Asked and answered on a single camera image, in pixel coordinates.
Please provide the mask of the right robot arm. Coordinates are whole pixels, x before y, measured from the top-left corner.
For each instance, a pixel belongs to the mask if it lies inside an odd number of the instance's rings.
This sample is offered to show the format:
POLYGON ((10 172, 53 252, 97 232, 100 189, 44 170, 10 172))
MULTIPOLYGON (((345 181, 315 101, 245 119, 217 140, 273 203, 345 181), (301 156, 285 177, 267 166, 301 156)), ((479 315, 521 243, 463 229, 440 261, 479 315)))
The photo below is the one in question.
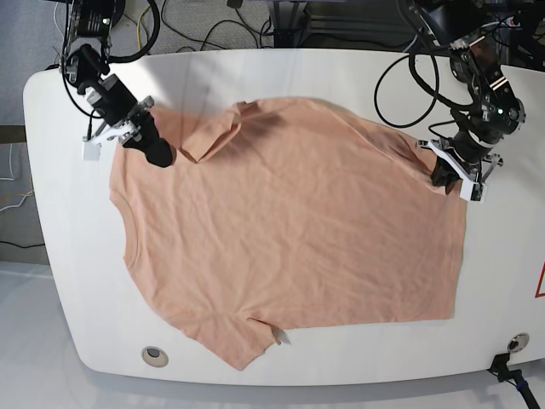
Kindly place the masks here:
POLYGON ((77 1, 66 11, 60 69, 68 89, 87 97, 90 119, 100 120, 85 143, 118 141, 110 189, 121 193, 139 184, 163 191, 183 167, 201 170, 206 162, 225 172, 240 168, 255 174, 249 151, 265 153, 281 170, 299 164, 312 150, 326 156, 345 142, 360 141, 371 153, 365 168, 386 179, 426 193, 459 191, 458 175, 437 154, 436 141, 417 141, 327 101, 272 98, 239 102, 209 118, 157 107, 152 98, 138 101, 110 71, 113 1, 77 1))

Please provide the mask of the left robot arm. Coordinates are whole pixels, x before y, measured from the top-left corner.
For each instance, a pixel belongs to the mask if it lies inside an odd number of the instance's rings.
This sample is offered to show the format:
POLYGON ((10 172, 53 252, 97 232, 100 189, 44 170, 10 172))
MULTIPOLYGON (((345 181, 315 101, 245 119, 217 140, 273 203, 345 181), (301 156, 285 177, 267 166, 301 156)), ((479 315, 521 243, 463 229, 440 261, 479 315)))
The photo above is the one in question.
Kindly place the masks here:
POLYGON ((486 42, 482 31, 488 17, 482 8, 472 1, 416 1, 415 8, 437 43, 450 51, 450 69, 467 85, 472 98, 467 106, 439 99, 450 108, 458 132, 436 143, 454 164, 437 157, 432 184, 449 190, 462 179, 455 170, 457 164, 480 182, 482 161, 525 121, 524 106, 503 75, 496 52, 486 42))

